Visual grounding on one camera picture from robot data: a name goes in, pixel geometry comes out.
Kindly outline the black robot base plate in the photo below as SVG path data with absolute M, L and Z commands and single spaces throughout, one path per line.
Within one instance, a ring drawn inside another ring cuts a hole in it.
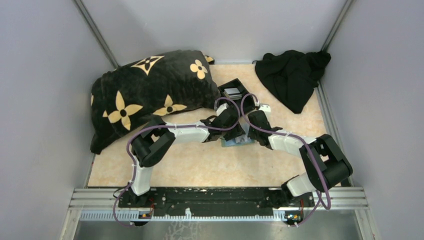
M 287 198 L 280 187 L 152 187 L 136 196 L 131 189 L 120 197 L 120 208 L 148 208 L 155 217 L 271 216 L 274 209 L 313 207 L 312 193 Z

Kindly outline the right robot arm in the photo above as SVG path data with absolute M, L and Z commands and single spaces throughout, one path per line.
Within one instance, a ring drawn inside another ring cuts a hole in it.
M 301 158 L 305 168 L 305 173 L 282 184 L 281 199 L 284 204 L 295 206 L 303 194 L 315 190 L 323 193 L 352 175 L 350 162 L 331 135 L 306 137 L 281 127 L 271 127 L 266 112 L 268 108 L 263 105 L 247 115 L 250 125 L 248 137 L 270 150 Z

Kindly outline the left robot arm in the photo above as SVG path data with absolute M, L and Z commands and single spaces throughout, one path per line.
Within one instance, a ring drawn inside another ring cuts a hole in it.
M 190 124 L 169 123 L 160 116 L 153 117 L 126 145 L 126 151 L 133 161 L 132 178 L 129 181 L 131 202 L 138 207 L 149 203 L 153 167 L 172 145 L 217 141 L 236 128 L 240 114 L 240 107 L 232 102 L 220 105 L 211 119 Z

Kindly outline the green leather card holder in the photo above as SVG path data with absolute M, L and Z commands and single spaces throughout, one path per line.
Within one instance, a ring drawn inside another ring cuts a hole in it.
M 225 148 L 254 144 L 256 141 L 248 137 L 249 130 L 249 124 L 239 123 L 235 128 L 221 137 L 221 146 Z

